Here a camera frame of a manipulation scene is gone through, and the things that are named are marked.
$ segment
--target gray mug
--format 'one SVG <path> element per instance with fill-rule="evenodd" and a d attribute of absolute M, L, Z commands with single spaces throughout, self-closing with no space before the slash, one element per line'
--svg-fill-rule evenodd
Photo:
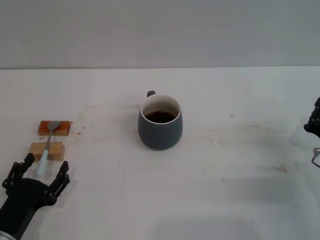
<path fill-rule="evenodd" d="M 154 122 L 146 116 L 166 112 L 173 115 L 168 122 Z M 141 141 L 154 150 L 165 150 L 174 146 L 181 138 L 183 130 L 182 112 L 179 103 L 170 96 L 148 91 L 141 104 L 138 119 L 138 133 Z"/>

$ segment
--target white table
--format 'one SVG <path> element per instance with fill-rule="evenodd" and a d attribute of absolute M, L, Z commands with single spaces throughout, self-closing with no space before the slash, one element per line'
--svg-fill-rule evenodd
<path fill-rule="evenodd" d="M 137 134 L 149 90 L 182 106 L 182 138 L 165 151 Z M 24 240 L 317 240 L 320 139 L 303 125 L 318 97 L 320 66 L 1 70 L 0 182 L 47 140 L 41 120 L 68 120 L 70 135 L 52 140 L 71 183 Z"/>

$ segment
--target dark liquid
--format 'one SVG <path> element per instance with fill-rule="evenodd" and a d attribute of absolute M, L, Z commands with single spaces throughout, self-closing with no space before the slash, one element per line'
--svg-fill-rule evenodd
<path fill-rule="evenodd" d="M 171 113 L 166 112 L 166 111 L 155 111 L 155 112 L 152 112 L 152 113 L 148 113 L 145 116 L 145 118 L 148 119 L 151 122 L 154 122 L 154 123 L 164 124 L 164 123 L 171 122 L 176 117 L 174 115 L 172 115 Z"/>

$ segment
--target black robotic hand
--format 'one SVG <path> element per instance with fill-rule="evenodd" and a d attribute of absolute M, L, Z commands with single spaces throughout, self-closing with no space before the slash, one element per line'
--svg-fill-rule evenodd
<path fill-rule="evenodd" d="M 54 205 L 70 182 L 67 161 L 62 163 L 50 186 L 35 179 L 22 178 L 34 161 L 34 155 L 29 153 L 24 162 L 15 162 L 2 183 L 8 198 L 0 209 L 0 240 L 20 240 L 36 211 Z"/>
<path fill-rule="evenodd" d="M 320 97 L 315 102 L 314 106 L 315 108 L 311 113 L 308 123 L 304 125 L 304 130 L 306 130 L 308 133 L 315 134 L 320 138 Z M 320 168 L 320 165 L 315 163 L 315 159 L 319 156 L 319 154 L 320 148 L 315 147 L 313 149 L 312 163 L 318 168 Z"/>

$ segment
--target spoon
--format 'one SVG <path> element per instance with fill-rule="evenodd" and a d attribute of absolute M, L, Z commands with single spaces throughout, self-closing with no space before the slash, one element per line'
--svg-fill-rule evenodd
<path fill-rule="evenodd" d="M 52 136 L 52 131 L 55 130 L 59 126 L 60 126 L 60 121 L 51 121 L 48 124 L 48 129 L 50 131 L 50 135 L 48 137 L 48 140 L 46 141 L 46 144 L 45 144 L 45 147 L 44 147 L 41 159 L 40 159 L 40 163 L 39 163 L 38 169 L 36 170 L 36 174 L 38 176 L 42 176 L 45 173 L 46 169 L 47 169 L 48 153 L 49 153 L 50 139 L 51 139 L 51 136 Z"/>

